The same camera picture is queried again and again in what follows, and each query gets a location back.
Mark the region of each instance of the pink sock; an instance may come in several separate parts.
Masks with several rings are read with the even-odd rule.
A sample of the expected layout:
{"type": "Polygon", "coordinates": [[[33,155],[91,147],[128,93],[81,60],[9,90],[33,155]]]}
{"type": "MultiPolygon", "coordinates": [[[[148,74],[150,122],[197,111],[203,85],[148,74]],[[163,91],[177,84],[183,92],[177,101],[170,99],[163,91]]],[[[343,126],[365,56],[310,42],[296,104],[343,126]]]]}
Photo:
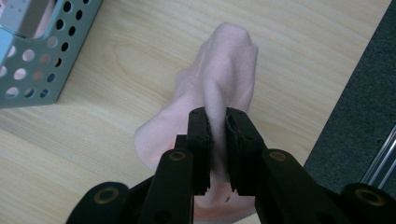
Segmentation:
{"type": "Polygon", "coordinates": [[[227,171],[226,107],[248,111],[254,89],[257,47],[246,30],[220,25],[201,46],[193,64],[177,74],[174,98],[134,134],[138,156],[151,169],[187,133],[190,111],[204,106],[214,146],[211,188],[194,199],[195,222],[230,223],[255,212],[253,197],[232,192],[227,171]]]}

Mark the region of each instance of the wood grain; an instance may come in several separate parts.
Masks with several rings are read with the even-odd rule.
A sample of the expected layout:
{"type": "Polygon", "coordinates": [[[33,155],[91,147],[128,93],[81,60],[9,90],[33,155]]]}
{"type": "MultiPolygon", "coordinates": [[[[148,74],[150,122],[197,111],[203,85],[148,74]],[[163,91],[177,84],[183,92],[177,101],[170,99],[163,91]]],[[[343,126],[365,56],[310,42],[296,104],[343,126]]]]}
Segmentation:
{"type": "Polygon", "coordinates": [[[152,175],[134,130],[224,21],[260,50],[250,118],[304,163],[389,3],[105,0],[57,104],[0,110],[0,223],[65,223],[91,187],[152,175]]]}

